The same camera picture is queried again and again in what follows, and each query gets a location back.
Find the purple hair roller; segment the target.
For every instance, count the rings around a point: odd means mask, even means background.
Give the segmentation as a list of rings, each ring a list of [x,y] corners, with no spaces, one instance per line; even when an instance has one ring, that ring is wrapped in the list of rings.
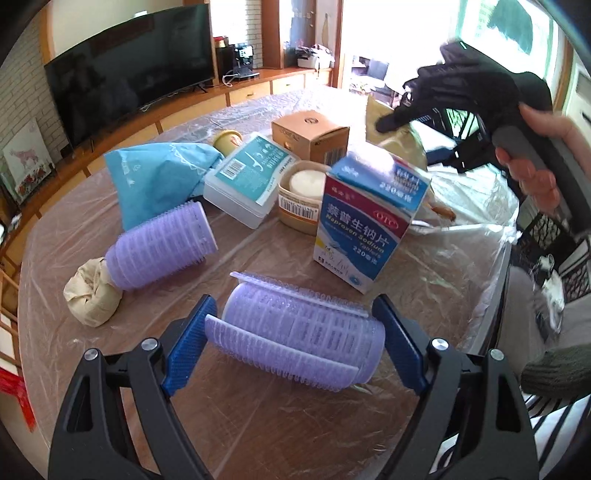
[[[217,251],[199,202],[187,202],[123,233],[108,249],[106,266],[115,285],[140,289]]]
[[[256,274],[230,275],[238,285],[221,317],[204,320],[208,341],[223,353],[329,391],[373,377],[386,332],[362,305]]]

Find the clear dental floss box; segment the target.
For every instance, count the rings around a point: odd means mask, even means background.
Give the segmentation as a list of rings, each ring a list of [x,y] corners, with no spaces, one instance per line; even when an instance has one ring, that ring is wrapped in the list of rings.
[[[202,196],[254,230],[273,209],[284,172],[297,161],[273,140],[252,136],[205,175]]]

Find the beige cup with white lid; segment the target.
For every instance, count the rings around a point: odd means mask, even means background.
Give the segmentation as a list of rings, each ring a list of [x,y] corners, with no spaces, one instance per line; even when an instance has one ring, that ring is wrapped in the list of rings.
[[[298,232],[315,236],[329,166],[297,161],[280,178],[277,208],[280,221]]]

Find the crumpled beige paper ball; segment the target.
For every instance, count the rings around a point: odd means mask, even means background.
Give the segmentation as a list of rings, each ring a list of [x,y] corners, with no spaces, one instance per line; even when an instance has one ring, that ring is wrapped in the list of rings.
[[[122,294],[111,278],[104,257],[81,265],[63,289],[70,313],[82,325],[92,328],[103,325],[115,314]]]

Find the blue white medicine box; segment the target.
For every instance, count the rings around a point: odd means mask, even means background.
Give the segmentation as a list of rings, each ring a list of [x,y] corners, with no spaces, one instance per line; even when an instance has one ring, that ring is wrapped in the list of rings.
[[[360,293],[397,250],[430,188],[426,172],[387,151],[349,152],[325,179],[314,260]]]

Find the light blue plastic bag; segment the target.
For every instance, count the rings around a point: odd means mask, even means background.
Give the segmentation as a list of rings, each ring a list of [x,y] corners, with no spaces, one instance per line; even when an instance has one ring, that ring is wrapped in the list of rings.
[[[147,143],[107,153],[122,228],[128,231],[201,196],[205,175],[222,159],[204,143]]]

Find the brown cardboard box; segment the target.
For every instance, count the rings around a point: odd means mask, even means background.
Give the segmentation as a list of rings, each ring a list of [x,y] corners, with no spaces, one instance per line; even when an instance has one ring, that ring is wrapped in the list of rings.
[[[332,166],[346,156],[349,127],[314,110],[298,111],[271,122],[273,141],[301,160]]]

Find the small yellow cup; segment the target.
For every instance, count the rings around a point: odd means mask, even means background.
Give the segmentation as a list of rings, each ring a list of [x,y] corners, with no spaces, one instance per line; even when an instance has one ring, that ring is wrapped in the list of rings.
[[[212,146],[227,157],[233,151],[242,146],[242,134],[235,130],[223,130],[219,132],[212,141]]]

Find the wooden tv cabinet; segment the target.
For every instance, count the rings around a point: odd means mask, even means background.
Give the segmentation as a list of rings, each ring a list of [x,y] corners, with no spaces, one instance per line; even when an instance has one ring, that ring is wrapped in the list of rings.
[[[166,99],[101,137],[93,149],[79,150],[68,157],[22,208],[19,225],[8,234],[1,246],[1,268],[12,278],[4,284],[5,313],[11,318],[16,317],[18,291],[14,285],[20,279],[21,263],[29,232],[38,219],[65,194],[105,167],[104,155],[107,152],[143,144],[174,127],[225,107],[263,98],[266,95],[317,85],[332,85],[331,69],[262,69],[256,79],[232,82],[229,87],[215,86],[205,92],[181,93]]]

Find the black coffee machine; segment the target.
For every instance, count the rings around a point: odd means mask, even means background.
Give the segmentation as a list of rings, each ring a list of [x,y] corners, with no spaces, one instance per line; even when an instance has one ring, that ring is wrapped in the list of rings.
[[[240,43],[217,48],[216,59],[222,83],[259,77],[259,72],[253,69],[252,45]]]

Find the horse painting on canvas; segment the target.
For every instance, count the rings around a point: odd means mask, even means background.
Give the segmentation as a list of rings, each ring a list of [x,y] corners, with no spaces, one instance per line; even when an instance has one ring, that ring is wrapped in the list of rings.
[[[7,143],[3,156],[19,203],[26,200],[52,171],[53,162],[35,118],[29,120]]]

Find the black flat television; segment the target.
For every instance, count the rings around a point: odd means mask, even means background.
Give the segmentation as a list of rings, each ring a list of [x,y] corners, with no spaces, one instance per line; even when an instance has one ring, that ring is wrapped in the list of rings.
[[[44,66],[76,148],[141,108],[214,78],[209,6],[175,7],[97,33]]]

